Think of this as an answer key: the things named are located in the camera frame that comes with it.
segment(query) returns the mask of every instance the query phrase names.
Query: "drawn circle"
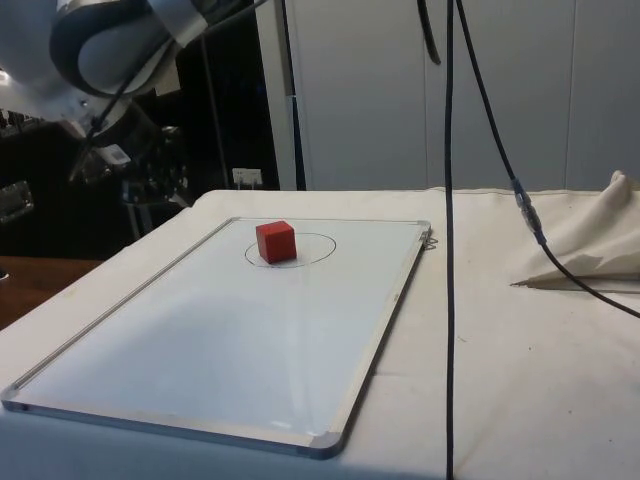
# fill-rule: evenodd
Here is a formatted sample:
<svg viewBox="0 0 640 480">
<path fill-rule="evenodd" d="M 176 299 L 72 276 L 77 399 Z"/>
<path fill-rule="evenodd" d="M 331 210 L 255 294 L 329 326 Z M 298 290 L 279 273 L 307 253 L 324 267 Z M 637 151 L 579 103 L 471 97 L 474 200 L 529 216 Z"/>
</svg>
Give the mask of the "drawn circle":
<svg viewBox="0 0 640 480">
<path fill-rule="evenodd" d="M 260 256 L 257 243 L 247 248 L 244 258 L 251 265 L 260 268 L 299 268 L 326 260 L 336 251 L 336 241 L 327 235 L 321 233 L 296 233 L 295 235 L 298 258 L 294 260 L 270 265 Z"/>
</svg>

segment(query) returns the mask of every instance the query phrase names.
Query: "white fabric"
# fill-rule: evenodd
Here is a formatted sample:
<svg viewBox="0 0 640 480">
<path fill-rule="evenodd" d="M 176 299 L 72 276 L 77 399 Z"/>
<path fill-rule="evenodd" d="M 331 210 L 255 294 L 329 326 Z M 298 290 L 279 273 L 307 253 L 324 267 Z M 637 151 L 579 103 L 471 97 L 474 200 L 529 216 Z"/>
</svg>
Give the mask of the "white fabric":
<svg viewBox="0 0 640 480">
<path fill-rule="evenodd" d="M 571 273 L 600 291 L 640 292 L 640 192 L 615 172 L 591 201 L 543 219 L 549 248 Z M 576 287 L 530 241 L 522 246 L 514 283 L 538 288 Z"/>
<path fill-rule="evenodd" d="M 543 220 L 593 196 L 535 196 Z M 638 478 L 640 323 L 578 292 L 509 286 L 512 195 L 455 196 L 458 479 Z M 4 387 L 232 216 L 426 219 L 411 284 L 345 451 L 327 461 L 0 410 L 0 478 L 435 479 L 444 475 L 444 195 L 216 192 L 0 332 Z M 611 295 L 632 307 L 640 299 Z"/>
</svg>

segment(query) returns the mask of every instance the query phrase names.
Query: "white tablecloth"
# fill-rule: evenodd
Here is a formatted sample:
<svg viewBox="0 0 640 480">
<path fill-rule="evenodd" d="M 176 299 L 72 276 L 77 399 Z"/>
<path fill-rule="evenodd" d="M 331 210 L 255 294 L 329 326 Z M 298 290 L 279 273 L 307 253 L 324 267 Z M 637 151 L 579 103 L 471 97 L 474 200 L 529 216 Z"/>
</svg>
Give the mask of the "white tablecloth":
<svg viewBox="0 0 640 480">
<path fill-rule="evenodd" d="M 545 218 L 584 193 L 534 196 Z M 579 292 L 509 286 L 528 231 L 511 195 L 455 196 L 458 479 L 640 478 L 640 323 Z M 342 454 L 315 461 L 0 409 L 0 478 L 437 479 L 444 475 L 444 195 L 215 192 L 0 332 L 4 388 L 232 216 L 431 221 Z M 640 298 L 612 295 L 640 308 Z"/>
</svg>

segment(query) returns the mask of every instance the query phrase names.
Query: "cabinet door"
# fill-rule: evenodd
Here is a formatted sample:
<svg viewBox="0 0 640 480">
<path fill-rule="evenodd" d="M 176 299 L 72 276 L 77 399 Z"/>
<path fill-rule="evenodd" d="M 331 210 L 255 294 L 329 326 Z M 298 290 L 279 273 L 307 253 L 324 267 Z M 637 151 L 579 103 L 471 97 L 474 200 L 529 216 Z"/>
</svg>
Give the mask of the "cabinet door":
<svg viewBox="0 0 640 480">
<path fill-rule="evenodd" d="M 309 189 L 427 185 L 415 0 L 287 0 Z"/>
<path fill-rule="evenodd" d="M 440 67 L 426 64 L 428 173 L 430 185 L 442 185 L 446 2 L 427 3 L 443 61 Z M 464 6 L 498 129 L 516 174 L 528 189 L 562 188 L 575 1 L 464 0 Z M 457 12 L 454 78 L 455 186 L 508 187 Z"/>
<path fill-rule="evenodd" d="M 578 0 L 567 184 L 640 178 L 640 2 Z"/>
</svg>

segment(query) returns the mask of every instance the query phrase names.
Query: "black cable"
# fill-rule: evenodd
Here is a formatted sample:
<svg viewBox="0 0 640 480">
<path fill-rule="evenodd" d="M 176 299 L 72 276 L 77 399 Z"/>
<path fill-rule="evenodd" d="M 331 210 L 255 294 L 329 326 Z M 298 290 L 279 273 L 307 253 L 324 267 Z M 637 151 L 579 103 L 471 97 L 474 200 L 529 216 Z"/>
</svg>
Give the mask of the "black cable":
<svg viewBox="0 0 640 480">
<path fill-rule="evenodd" d="M 569 270 L 566 269 L 564 265 L 560 263 L 560 261 L 555 257 L 555 255 L 551 253 L 551 250 L 549 250 L 549 247 L 546 244 L 542 244 L 540 246 L 542 247 L 542 250 L 544 250 L 544 253 L 547 255 L 547 258 L 551 261 L 551 263 L 553 263 L 553 265 L 558 270 L 560 270 L 560 272 L 562 272 L 562 274 L 565 277 L 567 277 L 569 280 L 575 283 L 582 290 L 584 290 L 587 293 L 590 293 L 591 295 L 596 297 L 598 300 L 602 300 L 604 303 L 607 303 L 614 308 L 622 310 L 623 312 L 628 313 L 629 315 L 633 315 L 636 318 L 640 318 L 640 312 L 637 312 L 636 310 L 629 308 L 626 305 L 622 305 L 621 303 L 618 303 L 615 300 L 611 300 L 609 297 L 605 297 L 600 292 L 594 290 L 589 285 L 587 285 L 582 280 L 580 280 L 578 277 L 573 275 Z"/>
<path fill-rule="evenodd" d="M 493 110 L 491 109 L 491 103 L 489 103 L 489 96 L 487 95 L 487 89 L 484 87 L 484 81 L 482 80 L 482 75 L 480 74 L 480 67 L 478 66 L 478 59 L 476 58 L 476 52 L 473 48 L 473 42 L 471 41 L 471 34 L 469 33 L 469 25 L 467 25 L 467 17 L 464 13 L 464 7 L 462 6 L 462 0 L 456 0 L 456 5 L 458 6 L 458 14 L 460 15 L 460 23 L 462 23 L 462 32 L 464 33 L 464 41 L 467 44 L 467 50 L 469 51 L 469 58 L 471 59 L 471 66 L 473 67 L 473 73 L 476 77 L 476 83 L 478 84 L 478 88 L 480 89 L 480 95 L 482 96 L 482 103 L 484 104 L 484 110 L 487 112 L 487 118 L 489 119 L 489 125 L 491 126 L 491 133 L 493 133 L 493 139 L 496 142 L 496 146 L 498 147 L 498 151 L 500 152 L 500 158 L 502 158 L 502 163 L 504 164 L 504 168 L 507 171 L 507 175 L 509 175 L 509 180 L 512 180 L 516 177 L 513 173 L 513 168 L 511 168 L 511 163 L 507 158 L 507 152 L 504 149 L 504 145 L 502 144 L 502 139 L 500 138 L 500 133 L 498 132 L 498 127 L 496 125 L 496 120 L 493 116 Z"/>
<path fill-rule="evenodd" d="M 456 302 L 453 238 L 453 173 L 451 123 L 453 117 L 453 0 L 447 0 L 447 96 L 444 130 L 444 182 L 447 211 L 447 480 L 453 480 L 453 389 L 456 339 Z"/>
<path fill-rule="evenodd" d="M 515 176 L 513 172 L 513 168 L 511 167 L 511 163 L 507 158 L 507 154 L 505 152 L 504 146 L 502 145 L 502 140 L 500 138 L 500 133 L 498 132 L 498 127 L 496 126 L 496 121 L 493 116 L 493 111 L 491 109 L 491 104 L 489 103 L 489 97 L 487 96 L 487 91 L 484 86 L 484 81 L 482 80 L 482 74 L 480 73 L 480 68 L 478 67 L 478 59 L 476 58 L 475 50 L 473 48 L 473 42 L 471 40 L 471 34 L 469 33 L 469 25 L 467 24 L 467 17 L 465 15 L 464 6 L 462 5 L 462 0 L 456 0 L 456 5 L 458 7 L 458 13 L 460 15 L 460 23 L 462 24 L 462 32 L 464 33 L 464 39 L 467 44 L 467 50 L 469 52 L 469 58 L 471 60 L 471 65 L 473 66 L 473 73 L 476 77 L 476 83 L 478 84 L 478 88 L 480 89 L 480 94 L 482 95 L 482 102 L 484 104 L 484 109 L 487 114 L 487 118 L 489 120 L 489 124 L 491 125 L 491 132 L 493 133 L 493 139 L 500 151 L 500 157 L 502 158 L 502 162 L 504 164 L 504 168 L 509 175 L 509 179 L 511 180 L 511 185 L 513 187 L 513 192 L 516 195 L 516 201 L 518 206 L 522 210 L 525 221 L 533 235 L 536 237 L 536 241 L 544 251 L 545 255 L 549 259 L 549 261 L 571 282 L 573 282 L 580 289 L 585 292 L 593 295 L 598 300 L 611 305 L 618 310 L 622 310 L 629 315 L 632 315 L 636 318 L 640 318 L 640 312 L 627 307 L 621 303 L 616 302 L 615 300 L 611 300 L 610 298 L 602 295 L 600 292 L 597 292 L 589 285 L 584 283 L 582 280 L 577 278 L 574 274 L 572 274 L 564 265 L 560 263 L 560 261 L 556 258 L 556 256 L 551 252 L 549 247 L 547 246 L 547 240 L 544 236 L 542 224 L 540 222 L 540 218 L 536 213 L 533 205 L 531 204 L 531 199 L 527 195 L 527 192 L 520 184 L 520 181 Z"/>
<path fill-rule="evenodd" d="M 240 10 L 237 13 L 234 13 L 233 15 L 231 15 L 228 18 L 225 18 L 224 20 L 222 20 L 221 22 L 216 23 L 215 25 L 210 26 L 209 28 L 207 28 L 202 35 L 208 36 L 208 35 L 212 35 L 214 33 L 219 32 L 220 30 L 227 28 L 235 23 L 238 23 L 242 20 L 244 20 L 245 18 L 250 17 L 255 11 L 256 9 L 258 9 L 258 7 L 264 5 L 265 3 L 267 3 L 269 0 L 258 0 L 257 2 L 253 3 L 252 5 L 249 5 L 248 7 L 243 8 L 242 10 Z"/>
<path fill-rule="evenodd" d="M 418 1 L 418 15 L 420 16 L 420 25 L 422 26 L 422 33 L 424 35 L 424 42 L 427 45 L 427 53 L 429 58 L 436 65 L 442 63 L 440 61 L 440 55 L 436 47 L 436 41 L 433 39 L 433 30 L 431 30 L 431 20 L 429 20 L 429 11 L 427 10 L 427 0 Z"/>
</svg>

